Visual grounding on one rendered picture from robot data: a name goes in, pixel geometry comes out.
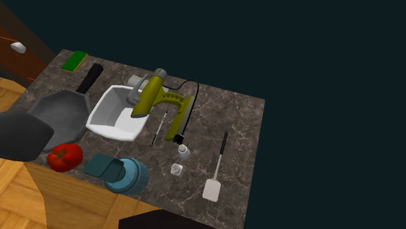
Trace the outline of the brown cabinet with white knob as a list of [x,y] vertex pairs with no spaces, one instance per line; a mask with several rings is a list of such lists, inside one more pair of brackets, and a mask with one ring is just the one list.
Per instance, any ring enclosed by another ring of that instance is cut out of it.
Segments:
[[0,0],[0,74],[28,87],[55,57]]

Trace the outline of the white square bowl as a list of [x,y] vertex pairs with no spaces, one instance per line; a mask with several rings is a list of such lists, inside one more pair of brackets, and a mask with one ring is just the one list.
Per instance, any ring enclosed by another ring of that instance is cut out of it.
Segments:
[[111,85],[88,117],[86,127],[92,132],[118,141],[134,141],[149,116],[132,118],[133,106],[126,101],[133,88]]

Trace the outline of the teal blue jug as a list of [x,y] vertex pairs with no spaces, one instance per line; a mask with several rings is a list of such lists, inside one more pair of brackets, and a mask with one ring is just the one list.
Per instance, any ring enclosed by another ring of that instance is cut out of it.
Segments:
[[146,188],[150,173],[146,165],[132,157],[113,158],[96,154],[84,167],[83,172],[103,180],[113,193],[134,195]]

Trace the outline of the red tomato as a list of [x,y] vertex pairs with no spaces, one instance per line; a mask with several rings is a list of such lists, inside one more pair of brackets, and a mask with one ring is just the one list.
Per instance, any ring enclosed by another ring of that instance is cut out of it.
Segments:
[[83,151],[76,144],[61,144],[47,155],[49,167],[56,172],[68,172],[81,164]]

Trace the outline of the white shaker with round cap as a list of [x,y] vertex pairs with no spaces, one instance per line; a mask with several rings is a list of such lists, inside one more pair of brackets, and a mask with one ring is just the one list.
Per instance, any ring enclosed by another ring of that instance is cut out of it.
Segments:
[[178,146],[178,155],[181,160],[188,160],[191,157],[191,151],[184,144]]

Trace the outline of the green and yellow sponge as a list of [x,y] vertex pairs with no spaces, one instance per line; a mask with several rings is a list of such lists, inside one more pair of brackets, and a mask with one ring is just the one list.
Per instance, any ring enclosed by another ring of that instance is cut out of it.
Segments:
[[65,62],[62,69],[66,72],[76,73],[84,61],[87,59],[88,54],[83,51],[75,51],[72,56]]

